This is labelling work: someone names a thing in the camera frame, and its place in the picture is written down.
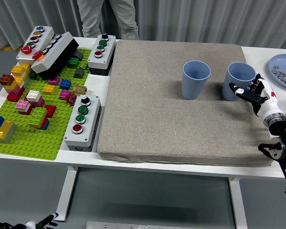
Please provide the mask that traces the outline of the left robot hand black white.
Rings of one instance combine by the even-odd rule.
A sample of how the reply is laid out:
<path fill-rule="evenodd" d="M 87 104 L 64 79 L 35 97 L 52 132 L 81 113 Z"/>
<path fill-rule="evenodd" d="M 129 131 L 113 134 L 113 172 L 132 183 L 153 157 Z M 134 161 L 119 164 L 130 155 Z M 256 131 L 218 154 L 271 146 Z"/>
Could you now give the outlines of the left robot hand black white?
<path fill-rule="evenodd" d="M 26 224 L 19 223 L 12 225 L 7 222 L 0 222 L 0 229 L 51 229 L 51 226 L 56 227 L 58 225 L 57 223 L 53 222 L 58 215 L 58 213 L 53 213 L 39 222 L 29 221 Z"/>

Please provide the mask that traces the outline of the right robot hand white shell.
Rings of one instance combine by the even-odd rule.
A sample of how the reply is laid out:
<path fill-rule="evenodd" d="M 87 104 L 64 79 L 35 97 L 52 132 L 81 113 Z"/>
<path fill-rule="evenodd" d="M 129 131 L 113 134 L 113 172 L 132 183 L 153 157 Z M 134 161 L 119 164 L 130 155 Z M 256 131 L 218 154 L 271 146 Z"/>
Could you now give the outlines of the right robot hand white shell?
<path fill-rule="evenodd" d="M 251 103 L 256 116 L 262 117 L 282 113 L 277 105 L 274 90 L 259 73 L 246 89 L 242 89 L 234 83 L 229 83 L 229 87 L 237 97 Z"/>

